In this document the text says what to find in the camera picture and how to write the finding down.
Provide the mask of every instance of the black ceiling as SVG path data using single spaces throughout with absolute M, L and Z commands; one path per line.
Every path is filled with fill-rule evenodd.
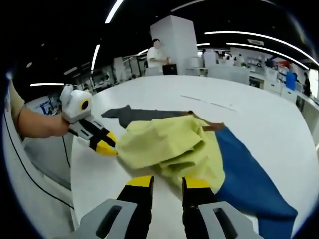
M 97 44 L 96 67 L 112 63 L 150 47 L 150 25 L 172 14 L 194 22 L 197 43 L 226 47 L 226 42 L 249 44 L 238 34 L 204 35 L 208 31 L 235 30 L 259 33 L 286 41 L 316 58 L 319 34 L 316 6 L 305 1 L 207 0 L 172 9 L 193 0 L 124 0 L 110 24 L 105 19 L 116 0 L 11 2 L 6 7 L 2 43 L 7 70 L 14 69 L 15 85 L 26 100 L 45 95 L 52 88 L 30 88 L 31 83 L 69 82 L 63 72 L 90 62 Z M 265 48 L 304 60 L 283 44 L 258 37 Z

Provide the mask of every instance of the ceiling light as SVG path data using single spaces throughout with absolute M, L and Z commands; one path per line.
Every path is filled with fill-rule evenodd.
M 93 55 L 91 71 L 94 70 L 95 60 L 96 60 L 96 56 L 98 55 L 99 49 L 100 49 L 100 45 L 97 45 L 97 46 L 95 47 L 95 52 L 94 52 L 94 55 Z
M 201 44 L 197 44 L 197 46 L 209 46 L 210 43 L 201 43 Z
M 114 6 L 112 7 L 108 17 L 105 20 L 105 24 L 108 24 L 111 22 L 112 18 L 114 17 L 116 11 L 119 9 L 120 5 L 124 2 L 124 0 L 117 0 Z
M 34 83 L 30 84 L 30 86 L 63 86 L 64 83 Z
M 193 5 L 193 4 L 195 4 L 195 3 L 199 3 L 199 2 L 201 2 L 201 1 L 207 1 L 207 0 L 197 0 L 197 1 L 192 1 L 192 2 L 190 2 L 190 3 L 186 3 L 186 4 L 182 5 L 182 6 L 179 6 L 179 7 L 177 7 L 177 8 L 174 8 L 173 10 L 171 10 L 171 12 L 174 12 L 174 11 L 180 10 L 180 9 L 182 9 L 182 8 L 186 7 L 186 6 L 190 6 L 190 5 Z
M 245 46 L 245 47 L 252 47 L 252 48 L 256 48 L 256 49 L 260 49 L 260 50 L 264 50 L 264 51 L 269 51 L 269 52 L 272 52 L 272 53 L 275 53 L 277 55 L 280 55 L 280 56 L 283 56 L 291 61 L 294 61 L 295 63 L 297 63 L 298 65 L 304 67 L 306 70 L 309 70 L 309 68 L 307 66 L 305 66 L 303 63 L 287 56 L 287 55 L 284 55 L 278 51 L 273 51 L 273 50 L 270 50 L 270 49 L 267 49 L 267 48 L 264 48 L 264 47 L 260 47 L 260 46 L 253 46 L 253 45 L 247 45 L 247 44 L 239 44 L 239 43 L 226 43 L 226 45 L 232 45 L 232 46 Z
M 70 74 L 71 72 L 73 72 L 73 71 L 75 71 L 75 70 L 77 70 L 77 69 L 78 69 L 78 68 L 75 66 L 75 67 L 71 68 L 70 70 L 67 70 L 67 71 L 64 72 L 63 74 L 64 74 L 64 75 Z
M 319 66 L 319 63 L 310 55 L 308 55 L 307 53 L 305 53 L 303 50 L 285 42 L 279 39 L 276 39 L 274 37 L 271 36 L 265 36 L 265 35 L 261 35 L 261 34 L 256 34 L 256 33 L 251 33 L 251 32 L 244 32 L 244 31 L 212 31 L 212 32 L 206 32 L 205 35 L 211 35 L 211 34 L 225 34 L 225 33 L 232 33 L 232 34 L 244 34 L 244 35 L 251 35 L 251 36 L 258 36 L 258 37 L 263 37 L 263 38 L 267 38 L 276 42 L 280 42 L 292 49 L 295 49 L 296 51 L 299 51 L 300 53 L 302 53 L 304 56 L 308 57 L 310 60 L 312 60 L 312 62 L 314 62 L 317 66 Z
M 142 55 L 143 53 L 145 53 L 145 52 L 147 52 L 147 51 L 148 51 L 148 49 L 145 49 L 144 51 L 139 52 L 139 53 L 138 53 L 138 56 L 139 56 L 139 55 Z

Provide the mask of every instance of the blue container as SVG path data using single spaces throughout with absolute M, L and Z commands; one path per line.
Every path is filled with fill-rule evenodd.
M 296 89 L 296 76 L 292 72 L 286 74 L 286 86 L 293 91 Z

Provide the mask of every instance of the white table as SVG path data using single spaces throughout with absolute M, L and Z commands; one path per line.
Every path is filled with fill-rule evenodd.
M 226 80 L 191 76 L 137 78 L 93 97 L 92 113 L 117 139 L 125 133 L 118 120 L 100 115 L 127 104 L 135 109 L 194 110 L 208 121 L 224 122 L 265 169 L 284 199 L 298 211 L 294 233 L 311 213 L 319 191 L 316 151 L 305 120 L 288 101 Z M 77 220 L 106 199 L 117 198 L 132 176 L 148 173 L 151 172 L 147 169 L 130 171 L 115 157 L 98 156 L 74 140 L 71 187 Z M 258 231 L 257 218 L 249 218 Z M 180 194 L 158 176 L 148 238 L 186 238 Z

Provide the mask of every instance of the cable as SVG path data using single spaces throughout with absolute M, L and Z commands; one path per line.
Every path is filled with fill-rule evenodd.
M 62 140 L 63 140 L 63 145 L 64 145 L 64 151 L 65 151 L 66 161 L 68 162 L 69 168 L 71 168 L 70 161 L 69 161 L 69 157 L 68 157 L 68 153 L 66 152 L 65 141 L 64 141 L 64 137 L 63 137 L 63 136 L 62 136 Z
M 12 138 L 11 138 L 11 134 L 10 134 L 10 131 L 9 131 L 9 127 L 8 127 L 8 124 L 7 124 L 7 121 L 6 121 L 6 116 L 5 116 L 5 114 L 4 114 L 4 120 L 5 120 L 6 128 L 7 128 L 7 130 L 8 130 L 8 134 L 9 134 L 9 137 L 10 137 L 10 141 L 11 141 L 13 147 L 14 147 L 15 153 L 18 155 L 19 160 L 20 160 L 20 162 L 21 162 L 21 164 L 22 164 L 22 166 L 23 166 L 25 172 L 27 173 L 27 175 L 28 175 L 29 178 L 31 179 L 31 181 L 32 181 L 39 189 L 41 189 L 43 192 L 45 192 L 47 195 L 51 196 L 52 198 L 54 198 L 54 199 L 56 199 L 56 200 L 58 200 L 58 201 L 64 203 L 65 205 L 69 206 L 70 208 L 74 209 L 74 207 L 71 206 L 70 204 L 64 202 L 63 200 L 61 200 L 61 199 L 55 197 L 54 195 L 50 194 L 49 192 L 45 191 L 45 190 L 44 190 L 43 188 L 41 188 L 41 187 L 35 182 L 35 180 L 31 177 L 31 175 L 29 174 L 29 172 L 28 172 L 27 169 L 25 168 L 25 165 L 24 165 L 24 163 L 22 162 L 22 159 L 21 159 L 20 155 L 18 154 L 17 149 L 15 148 L 15 145 L 14 145 L 13 140 L 12 140 Z

